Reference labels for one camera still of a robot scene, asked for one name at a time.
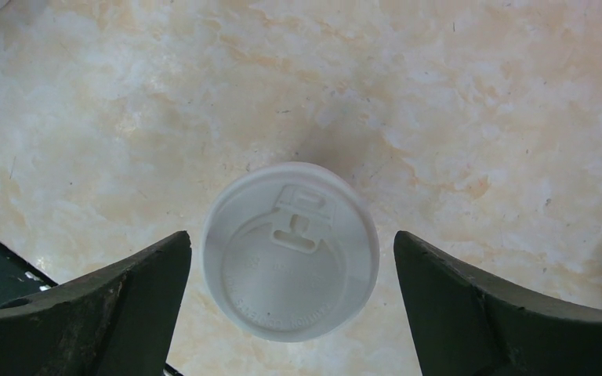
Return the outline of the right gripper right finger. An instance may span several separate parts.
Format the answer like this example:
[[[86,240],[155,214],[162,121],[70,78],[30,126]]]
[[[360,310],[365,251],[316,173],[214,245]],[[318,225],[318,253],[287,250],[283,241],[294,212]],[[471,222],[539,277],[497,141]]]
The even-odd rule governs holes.
[[[602,309],[521,287],[406,231],[393,253],[424,375],[602,375]]]

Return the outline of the white plastic cup lid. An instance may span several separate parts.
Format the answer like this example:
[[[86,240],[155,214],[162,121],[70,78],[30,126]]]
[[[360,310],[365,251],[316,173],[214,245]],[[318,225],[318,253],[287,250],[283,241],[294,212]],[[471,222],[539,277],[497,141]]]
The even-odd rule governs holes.
[[[327,168],[287,162],[243,175],[213,201],[201,241],[209,294],[239,328],[304,342],[353,319],[379,271],[365,202]]]

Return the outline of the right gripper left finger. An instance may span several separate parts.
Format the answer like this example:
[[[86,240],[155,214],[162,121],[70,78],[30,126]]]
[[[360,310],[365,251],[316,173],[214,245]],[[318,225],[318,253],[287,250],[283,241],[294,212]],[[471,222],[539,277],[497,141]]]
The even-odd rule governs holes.
[[[162,375],[191,265],[190,236],[0,304],[0,375]]]

